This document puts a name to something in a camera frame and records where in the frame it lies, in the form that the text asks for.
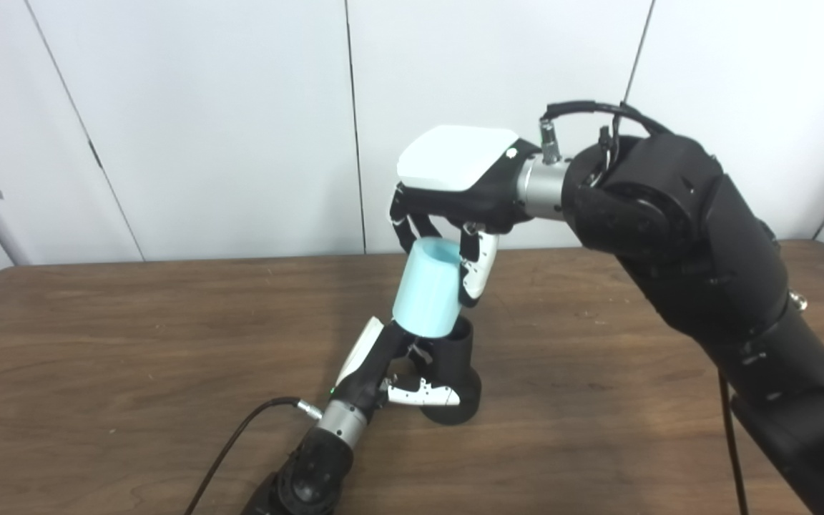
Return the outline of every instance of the black cylinder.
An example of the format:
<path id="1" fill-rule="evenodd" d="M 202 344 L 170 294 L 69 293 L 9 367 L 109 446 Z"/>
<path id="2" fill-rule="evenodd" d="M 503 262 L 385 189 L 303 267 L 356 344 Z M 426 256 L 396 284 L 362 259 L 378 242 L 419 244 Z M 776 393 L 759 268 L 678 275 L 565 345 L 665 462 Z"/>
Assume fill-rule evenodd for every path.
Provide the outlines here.
<path id="1" fill-rule="evenodd" d="M 419 371 L 434 387 L 448 386 L 460 396 L 458 406 L 423 406 L 425 417 L 439 424 L 455 425 L 474 417 L 479 410 L 481 379 L 471 366 L 472 323 L 458 317 L 449 335 L 426 342 L 431 363 Z"/>

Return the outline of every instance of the connector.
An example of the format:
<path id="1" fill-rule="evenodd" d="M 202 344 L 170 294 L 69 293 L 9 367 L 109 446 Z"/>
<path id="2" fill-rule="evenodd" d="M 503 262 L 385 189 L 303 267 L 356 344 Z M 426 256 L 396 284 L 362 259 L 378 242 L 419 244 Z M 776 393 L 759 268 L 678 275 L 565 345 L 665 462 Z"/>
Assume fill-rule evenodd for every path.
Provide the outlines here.
<path id="1" fill-rule="evenodd" d="M 539 120 L 539 136 L 542 141 L 542 162 L 551 165 L 561 160 L 559 140 L 555 136 L 555 126 L 552 120 Z"/>
<path id="2" fill-rule="evenodd" d="M 313 418 L 313 420 L 315 421 L 318 421 L 320 420 L 320 418 L 323 418 L 323 411 L 321 411 L 320 408 L 314 406 L 313 404 L 310 404 L 310 402 L 301 400 L 298 401 L 298 404 L 295 405 L 295 407 L 298 408 L 298 410 L 304 411 L 304 413 L 306 413 L 308 417 Z"/>

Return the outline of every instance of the wooden table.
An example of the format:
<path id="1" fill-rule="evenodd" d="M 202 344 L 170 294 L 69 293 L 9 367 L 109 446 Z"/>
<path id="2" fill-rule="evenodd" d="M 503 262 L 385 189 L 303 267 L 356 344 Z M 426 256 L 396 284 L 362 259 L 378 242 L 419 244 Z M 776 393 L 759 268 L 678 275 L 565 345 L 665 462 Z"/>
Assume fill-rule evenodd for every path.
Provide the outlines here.
<path id="1" fill-rule="evenodd" d="M 824 340 L 824 245 L 789 242 Z M 179 514 L 266 398 L 323 403 L 402 255 L 9 268 L 0 273 L 0 513 Z M 735 513 L 717 376 L 607 255 L 503 252 L 481 305 L 480 413 L 377 414 L 343 514 Z M 310 425 L 274 408 L 200 513 L 237 514 Z M 805 513 L 741 435 L 753 515 Z"/>

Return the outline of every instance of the metal connector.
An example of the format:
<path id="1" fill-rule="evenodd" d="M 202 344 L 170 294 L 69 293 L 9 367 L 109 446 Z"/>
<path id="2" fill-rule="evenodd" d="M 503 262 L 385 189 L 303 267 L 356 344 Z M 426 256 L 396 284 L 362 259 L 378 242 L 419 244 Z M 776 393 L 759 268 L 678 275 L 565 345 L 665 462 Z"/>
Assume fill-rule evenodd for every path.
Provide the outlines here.
<path id="1" fill-rule="evenodd" d="M 539 120 L 539 137 L 542 140 L 542 162 L 546 165 L 559 162 L 559 138 L 555 136 L 555 124 L 552 124 L 552 120 Z"/>
<path id="2" fill-rule="evenodd" d="M 320 418 L 323 418 L 323 411 L 320 408 L 310 404 L 310 402 L 301 400 L 298 401 L 298 410 L 304 411 L 308 417 L 313 418 L 313 420 L 318 421 Z"/>
<path id="3" fill-rule="evenodd" d="M 807 306 L 810 305 L 807 298 L 797 293 L 797 291 L 789 290 L 788 293 L 790 294 L 790 300 L 794 303 L 794 306 L 797 307 L 798 312 L 803 313 L 804 310 L 807 309 Z"/>

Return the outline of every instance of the cable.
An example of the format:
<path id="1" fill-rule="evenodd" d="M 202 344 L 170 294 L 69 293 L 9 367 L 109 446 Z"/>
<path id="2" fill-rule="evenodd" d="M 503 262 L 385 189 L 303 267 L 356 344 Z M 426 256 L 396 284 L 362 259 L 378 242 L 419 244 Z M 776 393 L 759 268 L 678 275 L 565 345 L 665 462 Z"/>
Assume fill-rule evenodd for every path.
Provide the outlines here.
<path id="1" fill-rule="evenodd" d="M 549 104 L 546 106 L 546 114 L 543 114 L 540 120 L 553 120 L 558 117 L 563 117 L 565 114 L 575 113 L 609 113 L 618 114 L 620 117 L 634 120 L 644 126 L 650 134 L 672 134 L 670 130 L 660 124 L 653 118 L 646 117 L 640 111 L 631 107 L 631 105 L 612 105 L 599 104 L 592 100 L 578 100 L 571 102 L 559 102 L 558 104 Z"/>
<path id="2" fill-rule="evenodd" d="M 730 414 L 730 386 L 723 374 L 718 374 L 720 382 L 720 410 L 723 411 L 723 433 L 727 436 L 727 450 L 730 452 L 730 466 L 733 468 L 733 483 L 736 485 L 736 502 L 740 505 L 740 515 L 749 515 L 746 502 L 746 485 L 742 482 L 740 455 L 736 449 L 736 431 L 733 429 L 733 417 Z"/>
<path id="3" fill-rule="evenodd" d="M 205 492 L 205 489 L 208 488 L 209 483 L 212 482 L 212 477 L 215 475 L 218 467 L 222 465 L 222 461 L 225 460 L 225 456 L 228 454 L 228 451 L 235 445 L 237 438 L 241 436 L 241 433 L 243 433 L 243 430 L 246 429 L 246 426 L 250 425 L 253 418 L 256 418 L 256 415 L 261 414 L 266 408 L 280 406 L 282 404 L 290 404 L 297 408 L 298 402 L 300 402 L 300 398 L 297 397 L 277 397 L 273 398 L 271 401 L 266 401 L 260 404 L 254 411 L 251 411 L 251 413 L 243 419 L 237 429 L 235 429 L 235 432 L 231 435 L 231 438 L 228 439 L 228 443 L 225 444 L 225 447 L 222 447 L 222 452 L 218 454 L 218 457 L 215 459 L 215 463 L 212 463 L 212 466 L 209 467 L 209 471 L 205 474 L 205 477 L 203 477 L 202 483 L 199 485 L 199 488 L 196 489 L 196 494 L 192 496 L 192 501 L 190 501 L 190 505 L 187 506 L 186 511 L 183 512 L 183 515 L 192 515 L 192 512 L 195 511 L 196 505 L 199 504 L 199 499 L 202 498 L 202 495 Z"/>

